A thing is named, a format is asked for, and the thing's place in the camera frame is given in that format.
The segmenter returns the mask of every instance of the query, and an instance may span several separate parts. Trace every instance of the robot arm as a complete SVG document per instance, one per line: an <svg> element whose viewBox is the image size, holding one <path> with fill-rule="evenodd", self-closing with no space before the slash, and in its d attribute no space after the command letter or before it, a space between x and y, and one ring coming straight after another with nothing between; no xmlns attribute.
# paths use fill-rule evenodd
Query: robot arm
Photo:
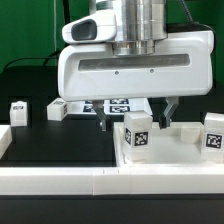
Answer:
<svg viewBox="0 0 224 224"><path fill-rule="evenodd" d="M160 127L166 128L179 96L211 89L212 31L167 33L165 0L96 0L95 8L63 28L71 44L59 58L64 100L96 101L94 109L106 124L98 101L165 97Z"/></svg>

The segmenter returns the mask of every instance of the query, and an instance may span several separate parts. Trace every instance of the black table surface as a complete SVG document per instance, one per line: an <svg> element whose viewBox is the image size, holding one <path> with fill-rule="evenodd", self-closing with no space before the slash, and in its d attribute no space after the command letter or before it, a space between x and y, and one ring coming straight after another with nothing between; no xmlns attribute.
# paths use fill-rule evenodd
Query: black table surface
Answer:
<svg viewBox="0 0 224 224"><path fill-rule="evenodd" d="M206 96L181 97L173 121L203 122L207 112L224 113L223 96L224 86L214 81ZM13 141L0 167L116 166L112 132L102 132L96 116L47 120L46 107L57 97L56 67L18 66L0 75L0 124L10 124L12 102L28 102L29 114L27 127L12 128ZM165 101L149 102L156 121ZM219 224L223 208L220 194L1 196L0 222Z"/></svg>

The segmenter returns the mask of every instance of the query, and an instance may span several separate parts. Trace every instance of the white tray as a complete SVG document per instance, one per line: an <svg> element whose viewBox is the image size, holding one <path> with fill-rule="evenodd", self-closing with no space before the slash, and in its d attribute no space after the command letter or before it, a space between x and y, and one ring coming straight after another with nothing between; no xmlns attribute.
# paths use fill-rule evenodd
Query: white tray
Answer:
<svg viewBox="0 0 224 224"><path fill-rule="evenodd" d="M196 125L201 129L200 141L197 144L188 144L180 139L183 125ZM150 167L160 166L206 166L214 162L201 159L201 138L203 125L199 122L172 123L170 128L160 130L158 123L153 123L152 144L148 157L143 163L129 161L122 152L124 124L114 124L114 146L118 167Z"/></svg>

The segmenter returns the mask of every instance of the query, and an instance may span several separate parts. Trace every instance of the small white cube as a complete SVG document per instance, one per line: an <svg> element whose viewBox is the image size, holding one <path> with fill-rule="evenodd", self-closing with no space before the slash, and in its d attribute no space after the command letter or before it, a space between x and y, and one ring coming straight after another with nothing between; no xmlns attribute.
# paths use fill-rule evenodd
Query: small white cube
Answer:
<svg viewBox="0 0 224 224"><path fill-rule="evenodd" d="M194 124L184 124L181 127L180 139L188 144L196 144L201 137L201 127Z"/></svg>
<svg viewBox="0 0 224 224"><path fill-rule="evenodd" d="M152 116L145 111L124 115L123 152L131 161L145 160L151 144Z"/></svg>
<svg viewBox="0 0 224 224"><path fill-rule="evenodd" d="M27 126L27 102L18 101L11 104L10 122L12 127Z"/></svg>
<svg viewBox="0 0 224 224"><path fill-rule="evenodd" d="M224 158L224 115L207 113L204 122L201 158L223 163Z"/></svg>
<svg viewBox="0 0 224 224"><path fill-rule="evenodd" d="M47 119L53 121L62 121L68 114L67 103L57 98L47 106Z"/></svg>

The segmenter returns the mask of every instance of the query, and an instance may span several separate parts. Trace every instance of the metal cylinder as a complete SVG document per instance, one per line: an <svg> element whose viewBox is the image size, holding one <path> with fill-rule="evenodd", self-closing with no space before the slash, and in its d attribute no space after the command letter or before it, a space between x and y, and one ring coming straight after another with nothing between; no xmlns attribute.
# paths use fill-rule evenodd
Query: metal cylinder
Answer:
<svg viewBox="0 0 224 224"><path fill-rule="evenodd" d="M96 0L96 10L107 9L116 15L115 55L151 54L154 40L167 37L165 0Z"/></svg>

